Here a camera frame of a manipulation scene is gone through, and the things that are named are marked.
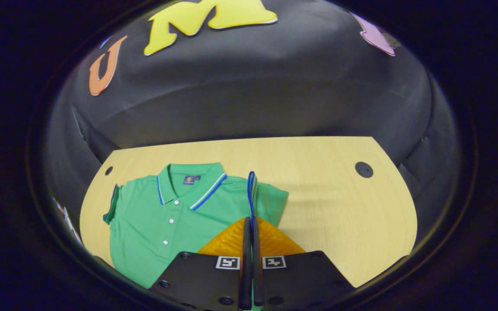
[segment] orange letter u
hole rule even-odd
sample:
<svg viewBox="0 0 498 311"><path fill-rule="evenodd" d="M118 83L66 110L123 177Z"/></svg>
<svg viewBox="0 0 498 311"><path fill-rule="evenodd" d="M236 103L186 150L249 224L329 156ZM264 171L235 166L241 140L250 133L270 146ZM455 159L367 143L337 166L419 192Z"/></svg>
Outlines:
<svg viewBox="0 0 498 311"><path fill-rule="evenodd" d="M101 64L101 59L105 54L101 55L91 67L89 67L89 92L93 96L97 96L103 92L112 80L113 75L115 75L116 62L118 60L118 50L120 45L128 36L122 37L119 41L116 41L109 48L109 59L107 60L107 71L101 79L99 79L99 65Z"/></svg>

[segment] shirt sleeve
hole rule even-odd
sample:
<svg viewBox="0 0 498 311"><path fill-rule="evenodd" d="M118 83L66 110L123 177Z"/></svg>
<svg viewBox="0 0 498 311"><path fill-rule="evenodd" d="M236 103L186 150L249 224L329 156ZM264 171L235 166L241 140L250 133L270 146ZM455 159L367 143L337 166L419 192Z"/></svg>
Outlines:
<svg viewBox="0 0 498 311"><path fill-rule="evenodd" d="M132 199L136 195L136 192L139 190L140 182L148 180L149 178L140 178L134 179L133 181L127 181L124 185L119 186L115 185L115 189L113 190L111 196L111 205L109 207L109 212L103 215L103 220L110 224L111 220L116 219L117 217L122 217L128 210L128 205Z"/></svg>
<svg viewBox="0 0 498 311"><path fill-rule="evenodd" d="M278 227L287 203L289 193L272 185L257 183L256 190L256 215Z"/></svg>

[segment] green polo shirt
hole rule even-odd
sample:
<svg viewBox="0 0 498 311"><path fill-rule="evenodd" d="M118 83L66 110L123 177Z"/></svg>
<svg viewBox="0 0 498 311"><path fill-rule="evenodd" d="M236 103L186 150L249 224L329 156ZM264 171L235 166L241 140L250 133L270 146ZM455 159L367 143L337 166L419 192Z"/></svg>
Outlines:
<svg viewBox="0 0 498 311"><path fill-rule="evenodd" d="M256 183L255 216L278 226L288 195ZM149 288L179 252L198 252L250 214L247 179L227 176L220 163L168 165L158 176L115 187L105 217L113 265Z"/></svg>

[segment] black fabric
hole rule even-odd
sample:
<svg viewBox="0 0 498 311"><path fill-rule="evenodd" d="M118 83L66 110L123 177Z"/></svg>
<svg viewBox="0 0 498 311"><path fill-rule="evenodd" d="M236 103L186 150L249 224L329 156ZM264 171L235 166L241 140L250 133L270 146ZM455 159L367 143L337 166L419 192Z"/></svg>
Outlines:
<svg viewBox="0 0 498 311"><path fill-rule="evenodd" d="M439 85L431 76L430 81L431 114L427 130L397 167L415 202L416 243L427 235L450 204L462 161L457 122Z"/></svg>
<svg viewBox="0 0 498 311"><path fill-rule="evenodd" d="M451 136L454 125L443 125L453 123L448 114L433 117L449 111L433 79L404 47L390 57L364 41L358 21L334 4L263 4L277 13L277 23L213 30L206 25L213 10L197 35L171 26L176 42L145 56L148 18L157 12L151 10L94 47L65 83L49 127L59 133L49 134L48 180L69 210L79 215L93 176L117 149L264 136L372 136L411 190L421 215L419 236L429 230L451 179L431 181L437 173L448 176L439 157L457 142L435 134L443 126ZM89 67L125 35L113 79L92 96ZM430 184L435 200L420 200Z"/></svg>

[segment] shirt logo label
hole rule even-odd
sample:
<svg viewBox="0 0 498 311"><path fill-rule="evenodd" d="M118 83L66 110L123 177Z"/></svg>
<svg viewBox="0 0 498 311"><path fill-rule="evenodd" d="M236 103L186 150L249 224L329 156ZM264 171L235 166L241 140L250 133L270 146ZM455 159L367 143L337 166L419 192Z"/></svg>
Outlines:
<svg viewBox="0 0 498 311"><path fill-rule="evenodd" d="M188 185L188 186L192 186L195 181L198 181L199 179L201 179L201 175L186 175L184 177L184 185Z"/></svg>
<svg viewBox="0 0 498 311"><path fill-rule="evenodd" d="M240 261L240 257L218 256L218 260L216 261L216 268L224 270L239 270Z"/></svg>
<svg viewBox="0 0 498 311"><path fill-rule="evenodd" d="M283 256L271 256L262 258L262 268L279 269L287 268L287 265L285 264L285 258Z"/></svg>

